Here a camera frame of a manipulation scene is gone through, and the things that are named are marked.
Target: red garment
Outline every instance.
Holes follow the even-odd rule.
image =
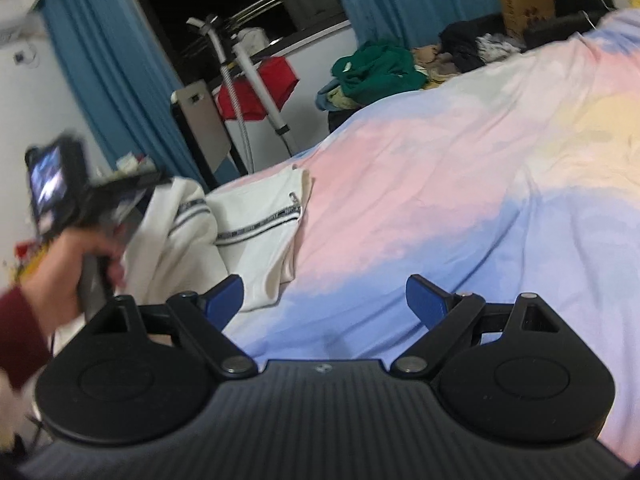
[[[0,297],[0,368],[14,390],[50,359],[40,326],[19,287]]]
[[[264,81],[264,85],[269,90],[271,97],[273,97],[278,110],[282,110],[284,103],[287,102],[293,89],[300,81],[289,62],[284,57],[270,57],[262,62],[258,69],[258,74]],[[267,116],[267,110],[262,106],[260,99],[258,99],[247,79],[244,77],[236,79],[234,88],[236,89],[236,94],[238,94],[242,116],[246,121],[261,121]],[[223,86],[218,94],[218,107],[225,121],[236,118],[226,86]]]

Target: ribbed black surface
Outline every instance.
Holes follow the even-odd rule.
[[[162,440],[127,449],[57,442],[24,466],[34,479],[616,480],[626,466],[595,441],[509,448],[451,420],[428,386],[375,361],[271,362],[226,383]]]

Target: clothes pile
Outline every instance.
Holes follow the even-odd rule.
[[[419,90],[428,77],[395,41],[367,41],[352,56],[336,61],[332,80],[316,97],[321,110],[353,110],[390,95]]]
[[[453,56],[449,52],[441,52],[440,49],[440,45],[428,45],[412,50],[415,69],[429,78],[428,83],[422,87],[424,90],[437,88],[460,75],[460,70],[452,62]]]
[[[441,51],[452,55],[452,62],[462,73],[503,61],[525,49],[523,43],[504,34],[499,14],[451,23],[440,33],[440,41]]]
[[[504,34],[485,34],[476,41],[478,42],[480,59],[486,64],[504,61],[524,49],[524,45],[519,40],[514,40]]]

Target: white garment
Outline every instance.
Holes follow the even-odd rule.
[[[0,369],[0,452],[13,449],[14,434],[22,424],[28,405],[28,397],[14,391],[6,373]]]
[[[127,247],[121,293],[138,304],[164,303],[238,274],[243,311],[276,303],[280,283],[294,277],[293,241],[310,191],[308,172],[292,166],[207,196],[193,180],[175,178],[156,189]]]
[[[258,52],[271,44],[271,41],[267,38],[267,33],[263,28],[259,27],[243,28],[238,32],[238,40],[249,56],[258,54]]]
[[[122,294],[137,304],[164,303],[185,290],[206,292],[228,276],[204,198],[200,185],[185,178],[156,189],[125,252]]]
[[[311,194],[307,170],[288,166],[246,186],[207,196],[218,221],[216,244],[230,274],[244,281],[242,312],[278,301],[295,278],[294,238]]]
[[[487,64],[503,61],[514,56],[514,54],[520,53],[520,49],[517,46],[497,34],[485,34],[477,38],[476,42],[478,43],[478,55]]]

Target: green clothing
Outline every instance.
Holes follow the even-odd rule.
[[[331,72],[345,97],[361,105],[419,90],[427,82],[427,76],[416,71],[414,56],[387,40],[367,41],[352,56],[336,61]]]

